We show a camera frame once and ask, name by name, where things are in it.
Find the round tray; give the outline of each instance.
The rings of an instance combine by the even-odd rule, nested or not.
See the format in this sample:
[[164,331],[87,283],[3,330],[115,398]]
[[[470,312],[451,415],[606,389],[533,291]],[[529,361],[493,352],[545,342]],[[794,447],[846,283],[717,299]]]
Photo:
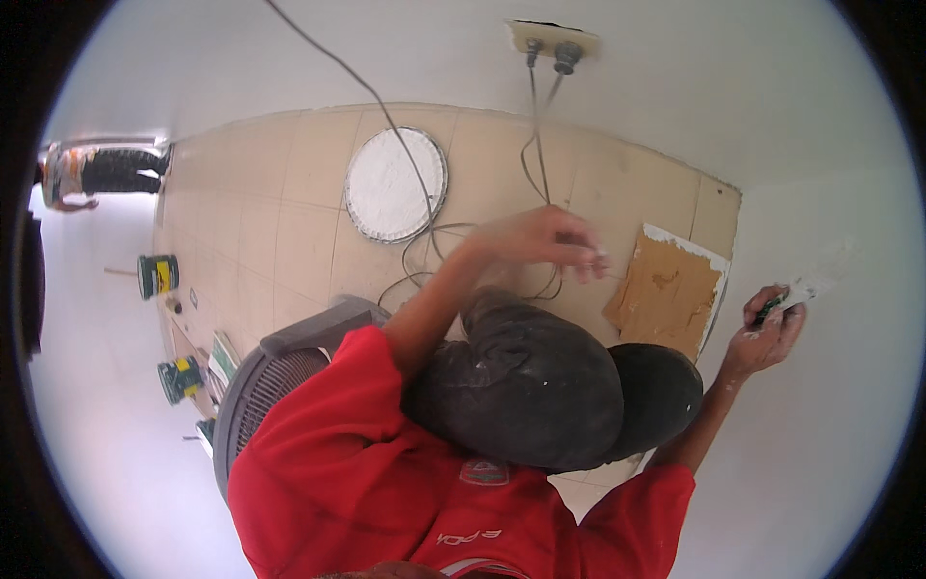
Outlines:
[[[421,129],[396,127],[421,172],[434,219],[447,195],[447,159]],[[347,214],[365,237],[397,244],[428,228],[428,208],[414,168],[392,129],[377,132],[351,158],[344,176]]]

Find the logo on shirt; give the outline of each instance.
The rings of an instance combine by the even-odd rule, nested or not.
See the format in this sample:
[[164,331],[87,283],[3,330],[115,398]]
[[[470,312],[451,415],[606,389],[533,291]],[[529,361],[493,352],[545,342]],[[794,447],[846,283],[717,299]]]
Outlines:
[[471,485],[504,486],[508,484],[508,465],[501,460],[468,460],[460,469],[460,480]]
[[444,535],[440,533],[437,535],[437,544],[440,545],[444,543],[445,545],[459,545],[461,543],[469,543],[476,539],[476,537],[482,537],[486,539],[494,539],[497,536],[502,534],[502,530],[497,531],[476,531],[470,536],[460,536],[460,535]]

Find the wire connector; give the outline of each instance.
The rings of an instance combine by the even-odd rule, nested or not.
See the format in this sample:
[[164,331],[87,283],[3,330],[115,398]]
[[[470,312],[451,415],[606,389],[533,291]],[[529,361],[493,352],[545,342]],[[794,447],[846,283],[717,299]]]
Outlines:
[[582,58],[582,47],[575,43],[562,42],[557,44],[553,54],[557,57],[557,63],[553,65],[553,70],[559,74],[569,76]]
[[533,63],[537,60],[537,55],[544,49],[544,41],[539,38],[527,39],[527,68],[532,69]]

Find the red shirt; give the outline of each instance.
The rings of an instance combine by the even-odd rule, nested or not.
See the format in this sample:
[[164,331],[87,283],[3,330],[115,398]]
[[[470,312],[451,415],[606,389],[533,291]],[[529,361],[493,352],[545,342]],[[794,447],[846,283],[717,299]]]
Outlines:
[[691,472],[647,470],[576,525],[546,476],[480,459],[399,410],[382,332],[347,335],[332,364],[268,413],[229,477],[231,516],[259,577],[302,579],[384,560],[452,577],[666,577]]

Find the yellow label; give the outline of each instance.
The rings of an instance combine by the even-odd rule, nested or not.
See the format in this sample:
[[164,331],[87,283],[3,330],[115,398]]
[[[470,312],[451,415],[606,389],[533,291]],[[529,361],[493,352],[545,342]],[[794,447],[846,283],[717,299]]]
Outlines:
[[170,270],[167,261],[157,263],[157,292],[165,294],[170,290]]

